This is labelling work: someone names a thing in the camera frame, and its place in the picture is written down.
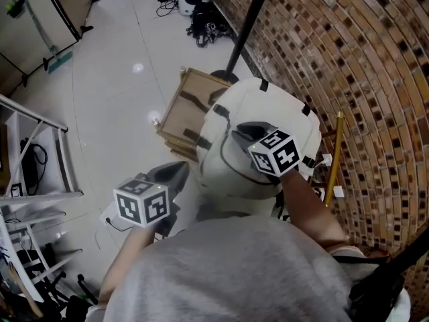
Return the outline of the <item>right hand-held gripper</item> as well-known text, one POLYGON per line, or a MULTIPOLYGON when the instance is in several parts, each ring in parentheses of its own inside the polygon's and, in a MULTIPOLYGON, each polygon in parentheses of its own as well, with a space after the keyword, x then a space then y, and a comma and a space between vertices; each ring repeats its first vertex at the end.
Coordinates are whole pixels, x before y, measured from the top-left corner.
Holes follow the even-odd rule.
POLYGON ((241 149, 248 150, 256 169, 264 174, 281 177, 301 163, 296 137, 268 122, 240 123, 237 130, 231 132, 231 137, 241 149))

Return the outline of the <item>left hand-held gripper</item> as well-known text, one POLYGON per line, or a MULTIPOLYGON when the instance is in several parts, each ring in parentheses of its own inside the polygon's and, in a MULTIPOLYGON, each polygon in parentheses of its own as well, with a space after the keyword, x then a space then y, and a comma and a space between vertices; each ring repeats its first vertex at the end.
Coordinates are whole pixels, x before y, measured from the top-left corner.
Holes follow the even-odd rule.
POLYGON ((189 174, 189 163, 176 161, 152 168, 146 174, 152 182, 127 179, 113 190, 118 216, 139 227, 155 227, 156 233, 168 237, 179 211, 174 199, 183 190, 189 174))

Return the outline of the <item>white fabric bag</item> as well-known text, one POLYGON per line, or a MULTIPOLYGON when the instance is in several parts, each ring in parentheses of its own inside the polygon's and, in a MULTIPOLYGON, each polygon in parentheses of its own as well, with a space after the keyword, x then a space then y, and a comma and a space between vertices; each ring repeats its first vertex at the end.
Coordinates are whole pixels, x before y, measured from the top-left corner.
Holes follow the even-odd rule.
POLYGON ((196 142, 200 182, 212 192, 241 199, 275 199, 273 212, 284 210, 280 177, 256 169, 247 149, 231 137, 237 125, 248 121, 268 122, 295 136, 301 150, 301 163, 294 170, 305 180, 314 173, 321 143, 320 122, 310 106, 262 78, 240 80, 211 94, 208 103, 188 92, 180 96, 204 113, 200 131, 184 135, 196 142))

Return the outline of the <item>person's left forearm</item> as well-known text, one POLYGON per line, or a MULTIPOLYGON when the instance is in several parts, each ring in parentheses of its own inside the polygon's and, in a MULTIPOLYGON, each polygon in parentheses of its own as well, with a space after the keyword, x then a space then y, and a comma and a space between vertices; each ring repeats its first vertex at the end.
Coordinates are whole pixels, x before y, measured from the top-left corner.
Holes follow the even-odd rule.
POLYGON ((107 304, 113 291, 123 281, 127 272, 137 261, 142 250, 153 244, 156 234, 156 226, 132 227, 113 263, 110 265, 103 278, 99 304, 107 304))

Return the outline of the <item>person's right forearm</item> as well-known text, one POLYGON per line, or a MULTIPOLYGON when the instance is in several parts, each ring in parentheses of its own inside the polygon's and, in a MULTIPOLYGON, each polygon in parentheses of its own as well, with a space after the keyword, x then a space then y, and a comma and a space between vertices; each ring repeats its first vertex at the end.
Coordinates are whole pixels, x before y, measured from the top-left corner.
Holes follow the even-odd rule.
POLYGON ((295 227, 326 250, 333 250, 348 243, 336 217, 298 171, 290 170, 280 181, 284 203, 295 227))

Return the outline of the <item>white floor power adapter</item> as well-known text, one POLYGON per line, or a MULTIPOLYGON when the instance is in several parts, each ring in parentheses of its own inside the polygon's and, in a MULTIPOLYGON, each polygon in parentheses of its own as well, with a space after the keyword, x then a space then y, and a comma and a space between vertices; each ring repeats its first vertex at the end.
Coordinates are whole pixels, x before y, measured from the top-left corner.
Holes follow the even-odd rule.
POLYGON ((133 227, 133 224, 120 218, 117 212, 116 202, 112 201, 99 217, 101 223, 114 230, 125 232, 133 227))

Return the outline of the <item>white metal shelf rack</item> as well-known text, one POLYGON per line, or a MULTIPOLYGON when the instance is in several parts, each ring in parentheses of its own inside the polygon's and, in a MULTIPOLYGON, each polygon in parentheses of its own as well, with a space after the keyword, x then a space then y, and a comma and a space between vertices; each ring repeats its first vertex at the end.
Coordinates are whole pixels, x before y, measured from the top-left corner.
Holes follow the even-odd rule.
POLYGON ((49 207, 57 202, 83 195, 74 189, 68 151, 64 143, 68 128, 0 95, 0 105, 12 114, 0 121, 0 207, 13 212, 25 205, 49 207), (29 196, 21 161, 31 143, 48 153, 48 163, 39 189, 29 196))

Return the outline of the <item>black coat rack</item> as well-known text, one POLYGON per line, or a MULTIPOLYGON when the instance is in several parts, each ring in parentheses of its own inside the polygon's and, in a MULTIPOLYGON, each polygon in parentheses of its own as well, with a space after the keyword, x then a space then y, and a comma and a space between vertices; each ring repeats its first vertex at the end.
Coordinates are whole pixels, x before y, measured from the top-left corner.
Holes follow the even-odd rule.
POLYGON ((237 61, 241 55, 241 51, 244 49, 245 43, 249 37, 252 27, 257 19, 257 16, 261 10, 265 0, 252 0, 247 10, 243 25, 235 41, 235 46, 229 58, 227 67, 225 70, 216 70, 211 73, 212 76, 222 79, 228 83, 235 84, 239 81, 237 75, 233 73, 237 61))

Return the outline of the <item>person in white shirt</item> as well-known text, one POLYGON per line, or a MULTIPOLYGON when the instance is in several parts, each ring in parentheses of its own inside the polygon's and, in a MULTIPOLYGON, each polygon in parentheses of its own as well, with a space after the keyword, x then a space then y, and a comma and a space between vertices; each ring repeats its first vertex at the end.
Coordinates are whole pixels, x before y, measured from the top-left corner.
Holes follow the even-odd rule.
POLYGON ((132 252, 85 322, 351 322, 351 288, 375 269, 272 217, 201 221, 132 252))

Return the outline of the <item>black power strip cluster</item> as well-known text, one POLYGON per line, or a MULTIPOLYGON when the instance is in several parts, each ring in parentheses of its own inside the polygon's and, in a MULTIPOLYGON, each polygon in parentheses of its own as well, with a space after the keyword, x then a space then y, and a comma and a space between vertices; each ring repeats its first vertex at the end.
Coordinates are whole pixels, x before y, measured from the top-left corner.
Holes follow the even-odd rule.
POLYGON ((219 38, 234 38, 231 27, 212 2, 200 2, 195 6, 186 33, 196 40, 199 48, 206 48, 219 38))

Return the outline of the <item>black chair base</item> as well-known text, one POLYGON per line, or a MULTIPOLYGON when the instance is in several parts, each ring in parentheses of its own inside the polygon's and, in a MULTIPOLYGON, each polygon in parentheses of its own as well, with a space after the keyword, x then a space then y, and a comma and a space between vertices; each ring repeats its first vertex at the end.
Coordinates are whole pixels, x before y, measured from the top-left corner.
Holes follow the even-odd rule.
POLYGON ((25 270, 25 277, 30 281, 30 288, 40 296, 36 302, 53 306, 57 313, 65 311, 74 319, 81 318, 90 306, 99 302, 86 287, 82 274, 76 277, 81 295, 66 294, 64 289, 60 288, 60 284, 65 283, 67 278, 67 273, 62 268, 71 257, 58 261, 52 244, 46 244, 40 252, 34 248, 19 250, 17 256, 25 270))

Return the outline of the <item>green flat mop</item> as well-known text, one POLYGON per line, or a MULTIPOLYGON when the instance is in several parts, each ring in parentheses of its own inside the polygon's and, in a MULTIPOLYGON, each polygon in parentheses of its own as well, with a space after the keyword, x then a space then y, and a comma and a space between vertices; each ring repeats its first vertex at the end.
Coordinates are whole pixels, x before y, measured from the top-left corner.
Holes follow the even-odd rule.
POLYGON ((29 0, 13 0, 10 4, 6 6, 7 15, 13 19, 20 18, 25 12, 28 12, 31 17, 32 23, 36 28, 38 35, 41 37, 44 45, 47 47, 49 53, 52 56, 52 63, 47 58, 42 58, 44 70, 49 74, 53 73, 55 70, 60 68, 63 64, 67 63, 72 58, 72 52, 69 51, 65 55, 60 56, 60 50, 55 45, 51 37, 48 35, 47 31, 44 29, 37 15, 33 11, 29 0))

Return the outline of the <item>folding partition panel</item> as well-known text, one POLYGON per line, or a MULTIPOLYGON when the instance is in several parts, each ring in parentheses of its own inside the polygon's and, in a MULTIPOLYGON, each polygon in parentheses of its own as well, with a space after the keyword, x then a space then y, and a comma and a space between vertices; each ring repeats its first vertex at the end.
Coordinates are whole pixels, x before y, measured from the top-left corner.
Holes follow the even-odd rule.
MULTIPOLYGON (((38 35, 28 12, 13 19, 6 6, 13 0, 0 0, 0 93, 6 95, 43 66, 42 58, 52 56, 38 35)), ((60 56, 92 29, 87 23, 91 7, 99 0, 29 0, 60 56)))

